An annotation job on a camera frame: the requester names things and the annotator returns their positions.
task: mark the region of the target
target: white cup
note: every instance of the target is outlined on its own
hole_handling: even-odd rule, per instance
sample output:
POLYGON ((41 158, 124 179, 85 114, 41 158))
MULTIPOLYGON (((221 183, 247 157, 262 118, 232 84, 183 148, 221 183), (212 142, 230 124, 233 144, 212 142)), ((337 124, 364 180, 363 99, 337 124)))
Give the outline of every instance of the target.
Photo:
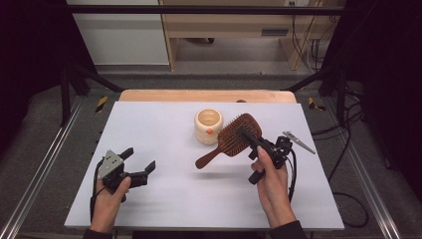
POLYGON ((223 116, 214 109, 205 109, 195 116, 195 136, 205 144, 218 141, 218 133, 223 128, 223 116))

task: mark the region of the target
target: hairbrush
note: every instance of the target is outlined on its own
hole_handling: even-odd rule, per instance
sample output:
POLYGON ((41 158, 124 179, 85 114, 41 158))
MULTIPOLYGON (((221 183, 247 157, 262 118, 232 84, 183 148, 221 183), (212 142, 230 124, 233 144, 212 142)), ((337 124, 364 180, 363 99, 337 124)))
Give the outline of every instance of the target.
POLYGON ((255 119, 249 114, 241 114, 218 133, 217 148, 196 160, 196 167, 203 168, 220 152, 232 157, 247 148, 250 143, 241 134, 244 130, 255 138, 261 138, 262 131, 255 119))

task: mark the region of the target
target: white tabletop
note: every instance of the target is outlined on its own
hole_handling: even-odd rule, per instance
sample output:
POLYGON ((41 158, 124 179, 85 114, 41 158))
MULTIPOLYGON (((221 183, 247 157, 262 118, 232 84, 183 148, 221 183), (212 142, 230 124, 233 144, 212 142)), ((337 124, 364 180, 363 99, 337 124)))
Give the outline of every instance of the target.
MULTIPOLYGON (((137 103, 117 102, 84 177, 65 226, 90 226, 90 197, 97 163, 111 149, 133 147, 126 172, 143 171, 153 160, 148 185, 130 190, 115 226, 150 230, 260 230, 269 224, 258 199, 248 147, 234 157, 220 153, 203 169, 195 161, 217 145, 204 145, 194 135, 194 117, 207 108, 218 110, 225 124, 249 113, 263 138, 276 142, 289 130, 310 148, 315 145, 299 104, 137 103)), ((309 230, 343 229, 336 204, 317 154, 294 144, 298 179, 292 202, 296 216, 309 230)))

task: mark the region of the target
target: person's right hand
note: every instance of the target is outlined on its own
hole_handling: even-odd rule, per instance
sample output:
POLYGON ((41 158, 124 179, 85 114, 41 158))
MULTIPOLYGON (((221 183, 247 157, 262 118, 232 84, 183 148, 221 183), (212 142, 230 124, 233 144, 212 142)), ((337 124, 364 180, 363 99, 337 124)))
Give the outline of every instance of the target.
POLYGON ((258 160, 251 165, 253 170, 266 173, 257 183, 261 205, 267 215, 270 227, 276 228, 296 221, 288 196, 288 172, 284 164, 274 168, 267 152, 258 146, 258 160))

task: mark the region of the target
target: brush handle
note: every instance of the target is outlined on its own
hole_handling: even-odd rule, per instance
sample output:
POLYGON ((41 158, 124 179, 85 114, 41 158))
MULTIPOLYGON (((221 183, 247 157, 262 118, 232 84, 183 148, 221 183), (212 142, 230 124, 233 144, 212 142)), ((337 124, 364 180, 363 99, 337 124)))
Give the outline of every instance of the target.
POLYGON ((198 160, 196 160, 195 165, 198 169, 206 166, 208 162, 210 162, 215 156, 217 156, 220 152, 223 152, 220 147, 210 151, 208 154, 203 155, 198 160))

